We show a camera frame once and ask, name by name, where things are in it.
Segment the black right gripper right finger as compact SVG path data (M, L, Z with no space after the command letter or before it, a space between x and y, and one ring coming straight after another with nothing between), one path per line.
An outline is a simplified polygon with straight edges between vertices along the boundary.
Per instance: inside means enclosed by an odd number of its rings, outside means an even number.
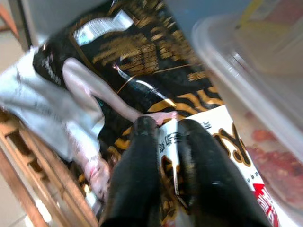
M195 227L271 227L225 150L198 122L178 122L178 154Z

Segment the wooden slatted rack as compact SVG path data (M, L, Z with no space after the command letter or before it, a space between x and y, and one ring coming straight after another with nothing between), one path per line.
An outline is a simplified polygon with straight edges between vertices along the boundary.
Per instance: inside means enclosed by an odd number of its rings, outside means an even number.
M98 227L83 188L21 121L0 110L0 173L35 227Z

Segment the clear plastic food container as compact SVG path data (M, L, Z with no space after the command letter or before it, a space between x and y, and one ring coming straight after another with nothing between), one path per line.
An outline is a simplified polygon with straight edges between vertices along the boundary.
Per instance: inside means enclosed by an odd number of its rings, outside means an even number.
M264 180L285 208L303 215L303 79L256 71L238 48L236 20L197 21L194 49Z

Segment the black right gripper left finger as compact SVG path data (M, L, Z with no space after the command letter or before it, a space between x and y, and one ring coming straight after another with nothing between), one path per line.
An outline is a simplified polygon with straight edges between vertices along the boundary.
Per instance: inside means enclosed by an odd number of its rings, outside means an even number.
M139 117L131 136L110 180L101 227L160 227L158 126Z

